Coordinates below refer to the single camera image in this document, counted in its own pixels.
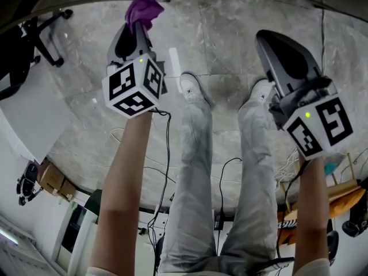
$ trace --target chair wheel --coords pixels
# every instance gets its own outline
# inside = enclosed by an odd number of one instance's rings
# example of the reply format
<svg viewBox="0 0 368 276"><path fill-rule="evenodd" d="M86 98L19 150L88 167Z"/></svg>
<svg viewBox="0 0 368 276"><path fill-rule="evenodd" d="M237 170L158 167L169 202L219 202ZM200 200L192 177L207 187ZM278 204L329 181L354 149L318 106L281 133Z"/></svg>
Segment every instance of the chair wheel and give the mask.
<svg viewBox="0 0 368 276"><path fill-rule="evenodd" d="M62 17L63 17L63 19L68 20L69 18L71 18L71 16L73 15L73 13L74 13L73 10L66 9L66 10L64 10L64 12L62 14Z"/></svg>
<svg viewBox="0 0 368 276"><path fill-rule="evenodd" d="M56 62L55 62L55 66L56 67L61 67L64 64L64 59L59 58Z"/></svg>
<svg viewBox="0 0 368 276"><path fill-rule="evenodd" d="M40 60L41 60L41 56L40 56L40 55L37 55L37 56L33 59L33 62L34 62L34 64L37 64L37 63L39 63L39 62L40 62Z"/></svg>

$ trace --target white sneaker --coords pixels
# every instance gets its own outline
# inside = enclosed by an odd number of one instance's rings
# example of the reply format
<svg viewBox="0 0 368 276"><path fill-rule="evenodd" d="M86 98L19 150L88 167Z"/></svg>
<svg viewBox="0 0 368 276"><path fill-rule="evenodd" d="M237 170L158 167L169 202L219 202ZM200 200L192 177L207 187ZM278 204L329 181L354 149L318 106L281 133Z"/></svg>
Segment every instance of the white sneaker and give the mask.
<svg viewBox="0 0 368 276"><path fill-rule="evenodd" d="M188 102L198 100L206 101L201 92L200 83L194 75L184 72L180 76L180 86L183 90L183 95Z"/></svg>
<svg viewBox="0 0 368 276"><path fill-rule="evenodd" d="M257 101L260 104L265 104L270 95L272 84L267 79L262 79L256 82L252 88L251 96L248 101Z"/></svg>

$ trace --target gray stone floor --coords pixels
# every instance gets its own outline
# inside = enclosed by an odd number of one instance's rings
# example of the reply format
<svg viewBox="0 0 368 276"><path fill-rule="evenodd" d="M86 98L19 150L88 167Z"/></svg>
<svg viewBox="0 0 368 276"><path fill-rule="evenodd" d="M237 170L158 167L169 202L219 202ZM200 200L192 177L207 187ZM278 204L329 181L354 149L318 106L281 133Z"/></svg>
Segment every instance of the gray stone floor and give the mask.
<svg viewBox="0 0 368 276"><path fill-rule="evenodd" d="M120 138L122 129L114 128L123 128L126 123L125 118L105 106L101 80L106 76L107 50L124 23L129 4L118 1L74 6L70 20L59 20L49 34L43 34L44 41L66 62L61 68L51 67L45 60L40 64L47 67L44 74L50 77L58 96L65 99L74 113L70 126L49 157L72 181L87 190L102 186L118 147L111 131ZM172 0L163 6L164 13L149 31L158 59L166 60L168 49L175 47L181 71L199 75L205 92L216 106L213 112L214 208L221 202L219 177L224 163L240 157L237 110L249 97L255 81L264 76L254 43L260 29L290 36L306 46L319 64L323 62L325 73L344 94L356 131L353 142L344 151L350 150L354 157L368 147L368 26L365 23L330 11L323 15L320 9L301 0ZM178 75L170 61L166 61L165 68L169 93L162 99L160 108L172 114L169 177L175 180L185 101L178 91ZM285 132L275 129L271 117L269 123L268 138L276 172L295 146ZM165 171L167 159L165 127L166 118L154 116L145 163L160 171ZM365 154L358 162L364 162ZM349 179L348 171L343 178ZM240 192L240 164L229 164L223 179L224 206L232 208ZM163 182L160 172L146 168L141 203L157 204ZM169 204L174 191L175 185L169 181L164 204Z"/></svg>

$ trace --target cardboard box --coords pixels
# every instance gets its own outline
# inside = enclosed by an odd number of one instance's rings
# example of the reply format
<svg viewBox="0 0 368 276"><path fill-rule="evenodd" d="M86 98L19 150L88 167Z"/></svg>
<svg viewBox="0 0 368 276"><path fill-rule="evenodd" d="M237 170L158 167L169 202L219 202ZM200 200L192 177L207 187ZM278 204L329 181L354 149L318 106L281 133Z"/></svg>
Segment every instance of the cardboard box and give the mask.
<svg viewBox="0 0 368 276"><path fill-rule="evenodd" d="M58 192L58 195L63 197L67 201L71 201L75 194L75 187L72 183L70 183L66 178L64 179L64 182L62 184L62 188Z"/></svg>
<svg viewBox="0 0 368 276"><path fill-rule="evenodd" d="M37 177L37 181L47 192L56 195L62 188L64 178L64 174L58 168L49 161L45 161L41 165L40 175Z"/></svg>

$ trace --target person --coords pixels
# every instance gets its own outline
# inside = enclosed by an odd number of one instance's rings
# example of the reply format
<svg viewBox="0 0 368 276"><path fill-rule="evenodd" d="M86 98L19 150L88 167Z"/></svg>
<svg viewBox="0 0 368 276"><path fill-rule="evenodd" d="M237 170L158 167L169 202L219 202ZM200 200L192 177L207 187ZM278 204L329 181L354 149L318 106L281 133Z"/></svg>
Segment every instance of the person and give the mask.
<svg viewBox="0 0 368 276"><path fill-rule="evenodd" d="M180 77L187 101L182 124L182 165L164 236L159 275L252 275L275 258L277 204L271 152L266 141L271 91L267 80L253 87L239 109L243 175L232 229L216 255L211 204L212 114L191 73ZM88 275L133 276L143 166L150 112L129 120L106 177ZM329 203L322 159L301 175L293 274L329 275Z"/></svg>

